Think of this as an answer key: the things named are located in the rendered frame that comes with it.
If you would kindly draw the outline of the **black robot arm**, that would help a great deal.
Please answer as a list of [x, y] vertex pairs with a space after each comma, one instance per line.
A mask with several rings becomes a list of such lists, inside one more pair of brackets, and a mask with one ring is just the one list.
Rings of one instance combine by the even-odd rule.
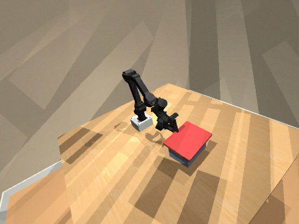
[[[135, 104], [134, 113], [138, 116], [138, 120], [140, 122], [147, 119], [145, 116], [146, 107], [151, 107], [151, 112], [154, 112], [156, 116], [158, 116], [167, 106], [167, 101], [163, 98], [157, 98], [152, 93], [150, 93], [143, 83], [140, 75], [132, 69], [128, 69], [122, 72], [122, 77], [128, 83], [130, 90], [132, 92]], [[138, 89], [144, 97], [144, 102], [141, 100]], [[164, 121], [166, 121], [163, 117], [159, 116], [157, 119], [157, 125], [155, 128], [160, 130], [163, 127]]]

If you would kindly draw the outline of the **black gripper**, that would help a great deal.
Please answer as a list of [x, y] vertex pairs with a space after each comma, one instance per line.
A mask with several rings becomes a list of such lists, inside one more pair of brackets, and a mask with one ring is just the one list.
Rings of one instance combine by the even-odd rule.
[[170, 117], [166, 114], [167, 111], [162, 111], [157, 117], [157, 119], [159, 119], [160, 117], [163, 117], [166, 121], [164, 121], [163, 127], [160, 129], [160, 131], [162, 131], [163, 129], [167, 129], [171, 132], [179, 132], [178, 130], [178, 126], [177, 126], [177, 122], [176, 122], [176, 117], [178, 117], [179, 115], [177, 113], [172, 114]]

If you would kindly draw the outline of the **red lid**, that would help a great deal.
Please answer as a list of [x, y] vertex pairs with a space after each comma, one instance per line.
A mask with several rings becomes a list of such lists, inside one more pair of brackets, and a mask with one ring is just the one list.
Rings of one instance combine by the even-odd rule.
[[200, 151], [204, 144], [210, 139], [212, 133], [186, 121], [174, 132], [163, 145], [178, 154], [188, 162]]

